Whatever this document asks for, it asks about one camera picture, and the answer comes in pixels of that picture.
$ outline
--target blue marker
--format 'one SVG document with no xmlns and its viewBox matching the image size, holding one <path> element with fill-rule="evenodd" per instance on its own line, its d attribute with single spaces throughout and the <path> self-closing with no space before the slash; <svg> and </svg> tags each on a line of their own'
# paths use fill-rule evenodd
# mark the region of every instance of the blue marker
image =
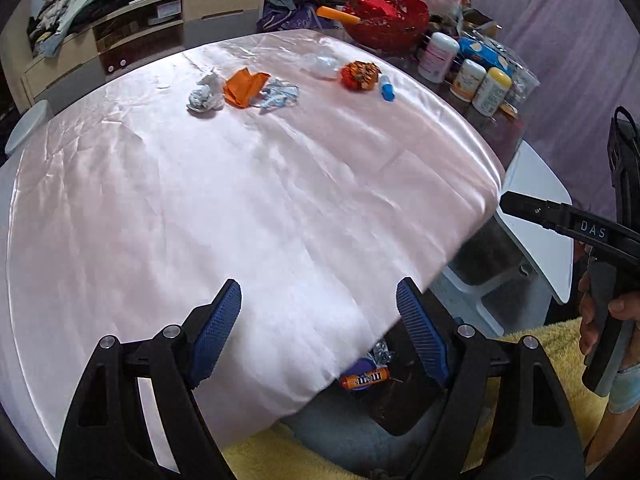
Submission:
<svg viewBox="0 0 640 480">
<path fill-rule="evenodd" d="M 396 95 L 394 94 L 394 88 L 391 85 L 391 81 L 389 81 L 389 76 L 384 74 L 381 75 L 378 83 L 380 84 L 380 92 L 382 93 L 382 97 L 385 101 L 393 101 L 396 98 Z"/>
</svg>

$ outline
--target orange candy wrapper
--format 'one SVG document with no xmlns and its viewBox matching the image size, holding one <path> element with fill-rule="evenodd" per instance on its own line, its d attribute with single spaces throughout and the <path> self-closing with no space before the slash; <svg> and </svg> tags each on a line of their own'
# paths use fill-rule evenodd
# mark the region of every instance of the orange candy wrapper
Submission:
<svg viewBox="0 0 640 480">
<path fill-rule="evenodd" d="M 222 91 L 226 102 L 238 108 L 248 108 L 251 99 L 256 97 L 271 76 L 264 72 L 251 74 L 245 67 L 238 70 L 225 83 Z"/>
<path fill-rule="evenodd" d="M 380 69 L 375 63 L 354 61 L 340 71 L 342 84 L 351 90 L 373 90 L 378 82 Z"/>
</svg>

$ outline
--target purple curtain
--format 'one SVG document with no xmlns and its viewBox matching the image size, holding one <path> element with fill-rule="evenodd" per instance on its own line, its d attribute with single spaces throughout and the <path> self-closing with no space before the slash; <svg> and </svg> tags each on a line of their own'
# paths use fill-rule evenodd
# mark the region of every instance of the purple curtain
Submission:
<svg viewBox="0 0 640 480">
<path fill-rule="evenodd" d="M 606 144 L 617 105 L 640 122 L 640 34 L 618 0 L 473 0 L 538 76 L 525 139 L 575 205 L 615 218 Z"/>
</svg>

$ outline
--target blue gripper pad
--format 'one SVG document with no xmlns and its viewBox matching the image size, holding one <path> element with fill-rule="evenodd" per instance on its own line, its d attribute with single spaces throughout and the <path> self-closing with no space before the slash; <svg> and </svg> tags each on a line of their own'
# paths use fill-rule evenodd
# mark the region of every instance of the blue gripper pad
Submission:
<svg viewBox="0 0 640 480">
<path fill-rule="evenodd" d="M 198 386 L 200 381 L 210 377 L 213 372 L 220 352 L 225 346 L 226 338 L 229 337 L 238 318 L 241 303 L 240 285 L 233 282 L 220 299 L 193 345 L 191 370 L 187 376 L 192 389 Z"/>
<path fill-rule="evenodd" d="M 396 288 L 396 306 L 425 373 L 445 387 L 449 379 L 447 346 L 406 279 Z"/>
</svg>

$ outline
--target finger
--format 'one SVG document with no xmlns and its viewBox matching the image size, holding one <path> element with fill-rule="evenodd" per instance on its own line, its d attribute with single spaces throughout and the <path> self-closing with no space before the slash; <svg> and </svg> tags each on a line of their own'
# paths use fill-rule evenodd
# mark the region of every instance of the finger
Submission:
<svg viewBox="0 0 640 480">
<path fill-rule="evenodd" d="M 578 341 L 578 346 L 580 347 L 580 353 L 582 355 L 587 355 L 591 352 L 592 347 L 584 339 L 580 339 L 580 341 Z"/>
<path fill-rule="evenodd" d="M 611 300 L 609 312 L 616 319 L 640 320 L 640 292 L 630 292 Z"/>
<path fill-rule="evenodd" d="M 584 242 L 574 240 L 574 263 L 577 262 L 584 254 Z"/>
<path fill-rule="evenodd" d="M 591 288 L 591 278 L 589 277 L 589 273 L 585 272 L 580 278 L 580 282 L 578 282 L 578 290 L 582 293 L 588 292 Z"/>
<path fill-rule="evenodd" d="M 590 294 L 585 294 L 582 297 L 578 310 L 585 323 L 593 321 L 593 317 L 596 315 L 596 304 Z"/>
<path fill-rule="evenodd" d="M 598 330 L 593 323 L 580 323 L 580 351 L 588 354 L 591 348 L 598 342 Z"/>
</svg>

